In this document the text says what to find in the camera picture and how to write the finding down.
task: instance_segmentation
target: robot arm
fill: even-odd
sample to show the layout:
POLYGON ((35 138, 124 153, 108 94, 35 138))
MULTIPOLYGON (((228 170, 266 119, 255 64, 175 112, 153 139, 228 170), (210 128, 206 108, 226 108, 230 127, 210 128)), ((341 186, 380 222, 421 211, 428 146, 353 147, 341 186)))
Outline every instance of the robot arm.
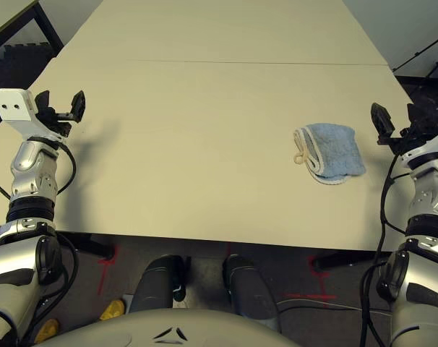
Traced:
MULTIPOLYGON (((33 100, 29 91, 0 89, 1 118, 25 140, 12 161, 9 212, 0 228, 0 312, 13 322, 19 339, 30 326, 41 292, 63 272, 53 209, 58 149, 71 125, 59 121, 80 121, 84 109, 82 92, 74 97, 70 113, 55 113, 48 107, 48 92, 33 100)), ((0 317, 0 339, 10 330, 0 317)))
POLYGON ((411 126, 391 138, 389 114, 372 106, 378 143, 411 169, 416 191, 404 242, 381 269, 377 291, 392 307, 391 346, 438 346, 438 111, 408 111, 411 126))

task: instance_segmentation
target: black tripod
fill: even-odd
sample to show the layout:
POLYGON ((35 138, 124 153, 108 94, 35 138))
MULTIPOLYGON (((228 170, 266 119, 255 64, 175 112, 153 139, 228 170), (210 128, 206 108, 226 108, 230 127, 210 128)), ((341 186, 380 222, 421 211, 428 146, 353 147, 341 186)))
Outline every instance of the black tripod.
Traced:
MULTIPOLYGON (((411 58, 409 58, 408 60, 404 61, 398 67, 395 67, 394 69, 392 69, 392 72, 398 71, 401 67, 404 67, 406 64, 410 63, 415 58, 418 58, 421 54, 423 54, 424 52, 428 51, 431 47, 435 46, 437 43, 438 43, 438 39, 435 40, 430 45, 428 45, 427 47, 423 48, 421 51, 416 52, 411 58)), ((412 94, 414 94, 417 90, 419 90, 421 88, 421 86, 425 84, 425 82, 428 82, 430 80, 430 77, 432 76, 432 74, 437 69, 438 69, 438 62, 436 63, 436 66, 433 67, 433 69, 431 69, 431 71, 425 77, 422 77, 421 79, 418 79, 418 82, 411 83, 411 79, 410 78, 406 78, 404 76, 397 76, 397 79, 398 79, 399 82, 404 83, 404 84, 416 84, 415 89, 413 89, 411 91, 411 93, 410 93, 410 96, 412 96, 412 94)))

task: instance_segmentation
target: yellow object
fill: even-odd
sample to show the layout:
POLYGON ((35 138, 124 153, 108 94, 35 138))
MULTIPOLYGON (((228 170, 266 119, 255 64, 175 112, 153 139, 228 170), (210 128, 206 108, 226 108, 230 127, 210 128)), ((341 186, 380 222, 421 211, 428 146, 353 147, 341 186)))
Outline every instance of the yellow object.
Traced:
POLYGON ((56 319, 46 320, 42 327, 40 327, 38 334, 34 339, 34 343, 41 343, 49 338, 54 337, 59 333, 59 321, 56 319))
POLYGON ((100 320, 110 320, 124 314, 124 302, 122 300, 113 300, 106 310, 100 316, 100 320))

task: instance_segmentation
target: white wall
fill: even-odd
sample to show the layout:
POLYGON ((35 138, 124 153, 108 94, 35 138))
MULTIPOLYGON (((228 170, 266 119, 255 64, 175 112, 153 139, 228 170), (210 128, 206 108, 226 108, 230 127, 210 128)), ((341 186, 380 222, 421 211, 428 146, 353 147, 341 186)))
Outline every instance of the white wall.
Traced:
MULTIPOLYGON (((8 6, 10 0, 4 1, 5 6, 8 6)), ((67 44, 102 0, 40 0, 39 2, 60 39, 64 44, 67 44)), ((46 41, 38 25, 32 20, 12 36, 6 44, 46 41)))
MULTIPOLYGON (((438 39, 438 0, 343 1, 391 68, 438 39)), ((436 61, 438 44, 396 74, 424 76, 436 61)))

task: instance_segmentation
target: blue towel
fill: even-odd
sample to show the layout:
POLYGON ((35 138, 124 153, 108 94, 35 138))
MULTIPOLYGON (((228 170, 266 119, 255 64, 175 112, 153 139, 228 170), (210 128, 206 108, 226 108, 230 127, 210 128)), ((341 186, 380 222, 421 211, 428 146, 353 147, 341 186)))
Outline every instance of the blue towel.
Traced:
POLYGON ((354 139, 354 130, 343 125, 318 123, 296 129, 299 153, 294 160, 305 163, 311 175, 324 184, 340 184, 365 173, 354 139))

